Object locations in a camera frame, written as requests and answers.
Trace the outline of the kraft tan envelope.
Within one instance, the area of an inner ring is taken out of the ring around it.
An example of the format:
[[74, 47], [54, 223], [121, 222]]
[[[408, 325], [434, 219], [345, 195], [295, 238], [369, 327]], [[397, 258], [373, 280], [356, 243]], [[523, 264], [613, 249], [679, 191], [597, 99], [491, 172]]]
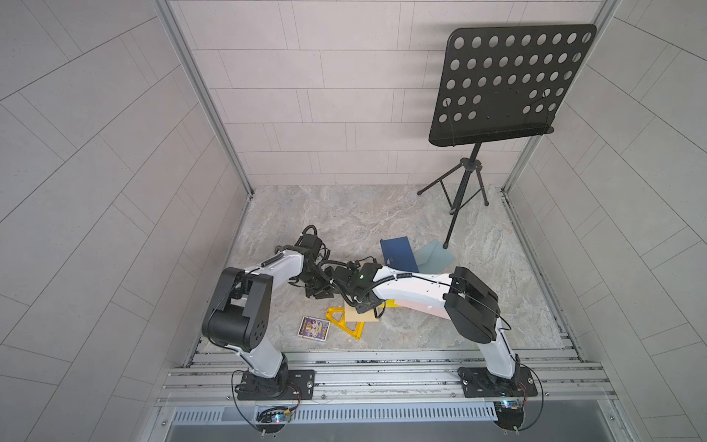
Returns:
[[344, 304], [344, 320], [346, 322], [378, 322], [373, 309], [359, 313], [355, 307]]

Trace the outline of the navy blue envelope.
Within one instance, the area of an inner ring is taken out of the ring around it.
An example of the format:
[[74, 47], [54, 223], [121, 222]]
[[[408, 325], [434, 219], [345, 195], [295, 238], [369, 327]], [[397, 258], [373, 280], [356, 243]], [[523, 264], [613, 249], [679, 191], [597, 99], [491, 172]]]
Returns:
[[418, 272], [418, 265], [407, 237], [381, 239], [380, 248], [388, 267], [403, 272]]

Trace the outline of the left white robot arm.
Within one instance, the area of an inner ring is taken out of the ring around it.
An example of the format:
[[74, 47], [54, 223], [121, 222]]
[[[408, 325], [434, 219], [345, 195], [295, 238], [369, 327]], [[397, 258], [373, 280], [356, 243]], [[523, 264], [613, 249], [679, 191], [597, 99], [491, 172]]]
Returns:
[[226, 268], [219, 276], [202, 323], [211, 344], [236, 352], [262, 379], [275, 379], [285, 369], [285, 356], [266, 337], [272, 291], [294, 280], [324, 289], [328, 276], [310, 253], [286, 249], [250, 269]]

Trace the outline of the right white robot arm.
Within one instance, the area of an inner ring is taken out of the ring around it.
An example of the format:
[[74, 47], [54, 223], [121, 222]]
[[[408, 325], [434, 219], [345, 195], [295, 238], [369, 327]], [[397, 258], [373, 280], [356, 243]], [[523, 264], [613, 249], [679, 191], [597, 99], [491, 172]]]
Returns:
[[412, 303], [429, 314], [445, 312], [459, 335], [478, 344], [489, 374], [515, 377], [517, 362], [504, 337], [507, 322], [501, 317], [498, 296], [469, 269], [458, 266], [451, 274], [418, 274], [365, 263], [355, 270], [338, 267], [329, 280], [360, 313], [387, 300]]

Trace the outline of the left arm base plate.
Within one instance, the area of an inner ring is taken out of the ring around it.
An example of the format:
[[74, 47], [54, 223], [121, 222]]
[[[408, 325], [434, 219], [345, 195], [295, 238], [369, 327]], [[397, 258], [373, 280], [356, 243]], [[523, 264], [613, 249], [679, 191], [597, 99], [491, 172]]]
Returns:
[[273, 379], [246, 372], [239, 383], [240, 401], [311, 400], [315, 385], [315, 370], [289, 370]]

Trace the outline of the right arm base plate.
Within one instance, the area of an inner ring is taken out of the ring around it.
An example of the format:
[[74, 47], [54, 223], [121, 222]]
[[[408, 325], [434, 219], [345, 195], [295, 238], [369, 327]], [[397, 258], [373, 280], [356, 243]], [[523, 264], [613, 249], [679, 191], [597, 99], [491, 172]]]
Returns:
[[529, 368], [517, 366], [512, 379], [492, 375], [486, 368], [458, 369], [466, 398], [526, 398], [537, 397], [539, 383]]

